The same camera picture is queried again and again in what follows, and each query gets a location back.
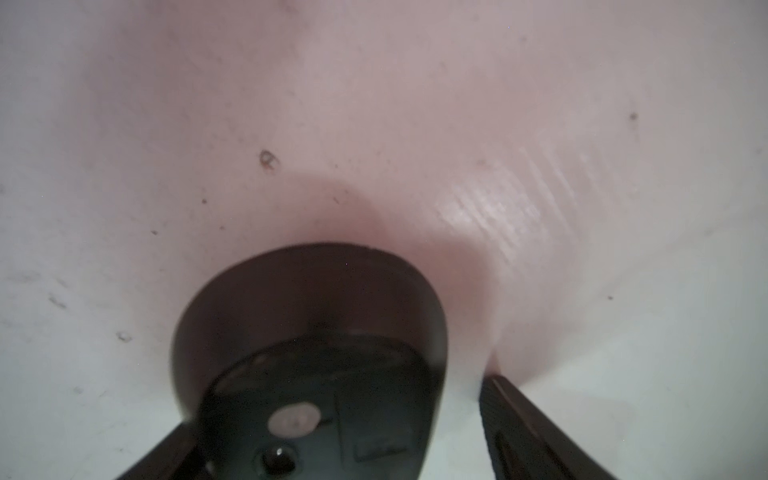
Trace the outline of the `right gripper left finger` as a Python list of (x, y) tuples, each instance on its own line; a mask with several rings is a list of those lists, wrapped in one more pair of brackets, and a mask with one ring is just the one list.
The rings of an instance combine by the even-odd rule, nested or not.
[(118, 480), (210, 480), (191, 429), (178, 425)]

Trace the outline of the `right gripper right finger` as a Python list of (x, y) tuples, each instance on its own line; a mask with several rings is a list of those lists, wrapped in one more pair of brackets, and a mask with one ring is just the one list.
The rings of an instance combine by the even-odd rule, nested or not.
[(615, 479), (506, 377), (483, 379), (479, 408), (498, 480)]

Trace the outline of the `small black mouse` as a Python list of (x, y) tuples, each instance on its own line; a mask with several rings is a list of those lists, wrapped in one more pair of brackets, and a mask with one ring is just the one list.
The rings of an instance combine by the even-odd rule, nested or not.
[(171, 348), (180, 410), (215, 479), (416, 479), (446, 366), (429, 281), (396, 255), (345, 243), (221, 272)]

